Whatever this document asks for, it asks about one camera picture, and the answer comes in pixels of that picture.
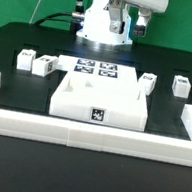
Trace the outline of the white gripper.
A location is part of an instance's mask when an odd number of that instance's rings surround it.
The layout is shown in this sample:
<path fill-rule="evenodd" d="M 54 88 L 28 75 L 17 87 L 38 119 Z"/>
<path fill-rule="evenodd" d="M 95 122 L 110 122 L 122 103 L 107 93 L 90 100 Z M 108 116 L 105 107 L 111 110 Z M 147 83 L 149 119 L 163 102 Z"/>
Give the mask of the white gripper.
<path fill-rule="evenodd" d="M 163 13 L 168 7 L 169 0 L 125 0 L 125 2 L 137 7 L 149 8 L 154 10 L 154 12 Z M 111 19 L 109 30 L 110 32 L 121 34 L 125 3 L 122 0 L 109 0 L 108 6 Z M 137 22 L 133 29 L 133 35 L 140 38 L 146 35 L 147 27 L 152 18 L 152 11 L 143 8 L 139 9 Z"/>

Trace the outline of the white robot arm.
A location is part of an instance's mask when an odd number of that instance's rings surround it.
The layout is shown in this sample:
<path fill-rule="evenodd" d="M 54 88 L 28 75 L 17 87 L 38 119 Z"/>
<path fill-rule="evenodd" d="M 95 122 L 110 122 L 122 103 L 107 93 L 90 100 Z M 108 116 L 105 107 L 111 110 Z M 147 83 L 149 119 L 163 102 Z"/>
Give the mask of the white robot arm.
<path fill-rule="evenodd" d="M 153 13 L 164 13 L 169 0 L 93 0 L 86 10 L 83 28 L 77 31 L 76 39 L 91 47 L 114 50 L 129 48 L 131 17 L 129 7 L 139 10 L 133 35 L 143 37 Z"/>

